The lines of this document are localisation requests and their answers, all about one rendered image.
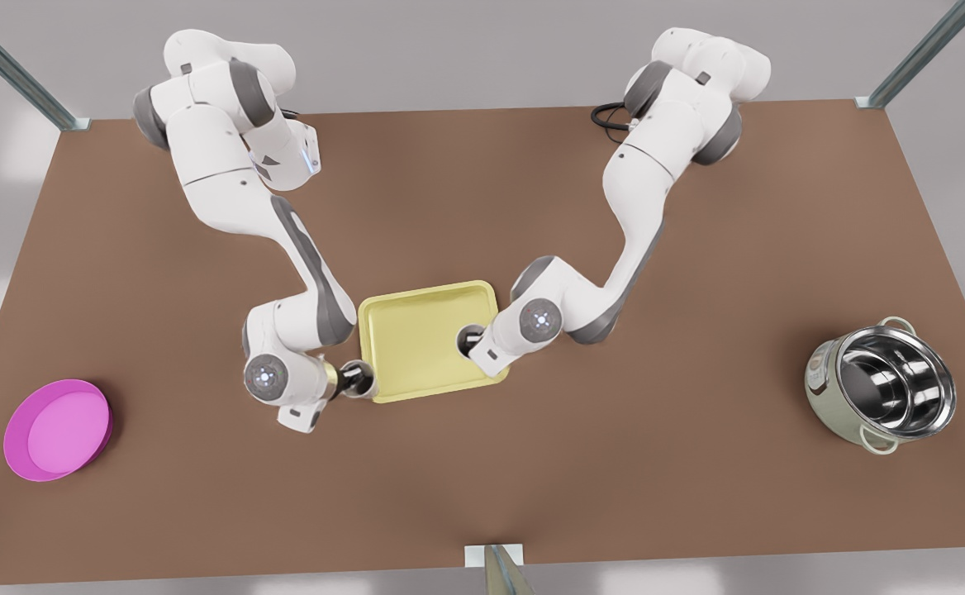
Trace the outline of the yellow rectangular tray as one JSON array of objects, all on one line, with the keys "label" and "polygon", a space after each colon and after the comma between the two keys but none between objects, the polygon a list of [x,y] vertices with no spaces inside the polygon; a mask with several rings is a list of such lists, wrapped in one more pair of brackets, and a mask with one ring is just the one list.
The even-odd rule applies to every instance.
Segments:
[{"label": "yellow rectangular tray", "polygon": [[505,380],[508,370],[490,378],[457,347],[461,328],[485,325],[497,313],[497,295],[485,281],[366,298],[358,331],[362,359],[377,377],[373,401],[403,402]]}]

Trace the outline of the pink round bowl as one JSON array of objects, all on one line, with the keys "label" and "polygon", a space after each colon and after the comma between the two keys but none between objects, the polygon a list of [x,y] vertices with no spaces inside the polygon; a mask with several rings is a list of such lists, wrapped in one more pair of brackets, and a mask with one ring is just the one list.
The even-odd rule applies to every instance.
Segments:
[{"label": "pink round bowl", "polygon": [[115,414],[96,385],[62,379],[23,399],[4,431],[7,467],[31,482],[56,481],[93,462],[108,444]]}]

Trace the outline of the stainless steel pot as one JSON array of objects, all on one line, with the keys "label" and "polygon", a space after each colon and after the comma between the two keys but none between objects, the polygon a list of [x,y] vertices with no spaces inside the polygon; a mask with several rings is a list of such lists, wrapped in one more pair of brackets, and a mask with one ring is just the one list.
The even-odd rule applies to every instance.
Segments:
[{"label": "stainless steel pot", "polygon": [[936,436],[956,410],[950,369],[903,317],[820,344],[803,385],[816,418],[872,455]]}]

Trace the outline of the silver frame post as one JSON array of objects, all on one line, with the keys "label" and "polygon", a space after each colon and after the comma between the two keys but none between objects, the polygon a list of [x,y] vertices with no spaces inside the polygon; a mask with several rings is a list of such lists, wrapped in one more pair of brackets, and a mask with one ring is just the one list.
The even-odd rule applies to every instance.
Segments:
[{"label": "silver frame post", "polygon": [[60,131],[88,131],[90,118],[76,117],[0,45],[0,78]]},{"label": "silver frame post", "polygon": [[855,98],[857,109],[886,109],[963,29],[965,0],[956,0],[875,90],[866,97]]},{"label": "silver frame post", "polygon": [[523,545],[466,545],[464,567],[485,571],[487,595],[535,595],[523,574]]}]

